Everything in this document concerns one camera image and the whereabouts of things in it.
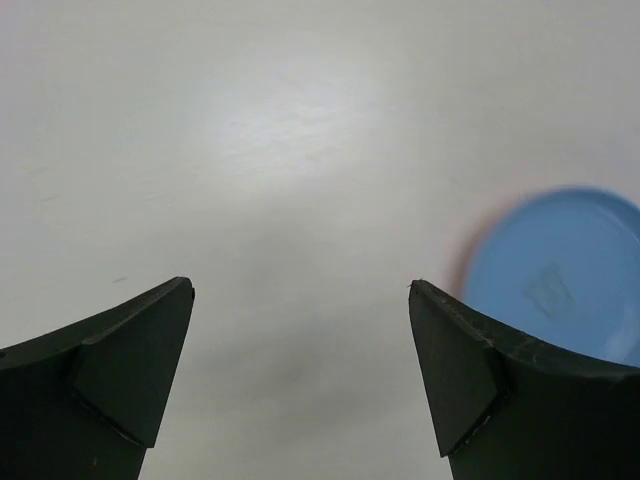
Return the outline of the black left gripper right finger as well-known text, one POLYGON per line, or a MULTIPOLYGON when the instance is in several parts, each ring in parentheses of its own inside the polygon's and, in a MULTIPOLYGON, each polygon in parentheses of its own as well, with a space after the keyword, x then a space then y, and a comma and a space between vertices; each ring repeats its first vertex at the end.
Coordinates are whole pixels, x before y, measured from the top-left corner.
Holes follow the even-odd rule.
POLYGON ((456 479, 635 479, 639 371, 485 316, 424 280, 409 317, 439 452, 456 479))

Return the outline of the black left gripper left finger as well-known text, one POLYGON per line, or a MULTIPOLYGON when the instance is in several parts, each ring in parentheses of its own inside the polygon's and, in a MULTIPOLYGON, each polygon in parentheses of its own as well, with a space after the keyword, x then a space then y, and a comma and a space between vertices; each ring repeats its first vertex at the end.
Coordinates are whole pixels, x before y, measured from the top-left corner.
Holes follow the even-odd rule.
POLYGON ((159 434, 195 290, 175 277, 1 351, 4 479, 136 479, 159 434))

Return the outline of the blue plastic plate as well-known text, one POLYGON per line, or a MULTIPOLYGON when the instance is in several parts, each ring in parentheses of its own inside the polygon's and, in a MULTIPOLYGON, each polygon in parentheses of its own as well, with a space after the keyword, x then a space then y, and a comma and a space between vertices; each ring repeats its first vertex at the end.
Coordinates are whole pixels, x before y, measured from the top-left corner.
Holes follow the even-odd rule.
POLYGON ((638 366, 638 206, 592 187, 522 202, 474 250, 461 297, 547 343, 638 366))

